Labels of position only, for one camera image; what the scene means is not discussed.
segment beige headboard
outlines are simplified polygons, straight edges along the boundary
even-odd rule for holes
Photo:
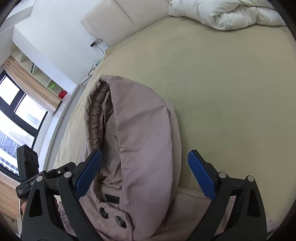
[[[109,46],[168,16],[172,0],[101,0],[82,20],[88,32]]]

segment curtain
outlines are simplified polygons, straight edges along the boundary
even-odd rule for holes
[[[0,180],[0,212],[16,220],[20,215],[19,201],[15,189]]]
[[[56,111],[61,100],[35,80],[12,56],[4,62],[3,67],[6,73],[34,101],[50,113]]]

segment mattress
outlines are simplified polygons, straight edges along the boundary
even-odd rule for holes
[[[107,51],[76,105],[55,167],[84,147],[87,96],[102,74],[151,87],[173,104],[182,143],[179,186],[199,190],[187,164],[197,149],[218,171],[252,175],[280,222],[295,198],[296,51],[286,27],[219,31],[168,17]]]

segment snap button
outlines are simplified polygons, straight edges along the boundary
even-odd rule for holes
[[[120,227],[122,227],[122,228],[126,228],[126,222],[121,218],[121,217],[119,217],[119,216],[116,216],[115,217],[115,220],[116,220],[116,223],[120,226]]]
[[[108,213],[102,207],[100,207],[99,211],[103,218],[107,219],[109,217]]]

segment blue gripper pad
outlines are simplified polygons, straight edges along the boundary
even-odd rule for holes
[[[99,150],[93,151],[89,157],[86,159],[88,161],[82,173],[76,180],[76,191],[75,197],[79,200],[80,197],[86,195],[93,179],[96,176],[96,173],[102,165],[102,152]]]
[[[203,194],[211,200],[214,200],[216,196],[214,182],[193,151],[188,153],[188,164]]]

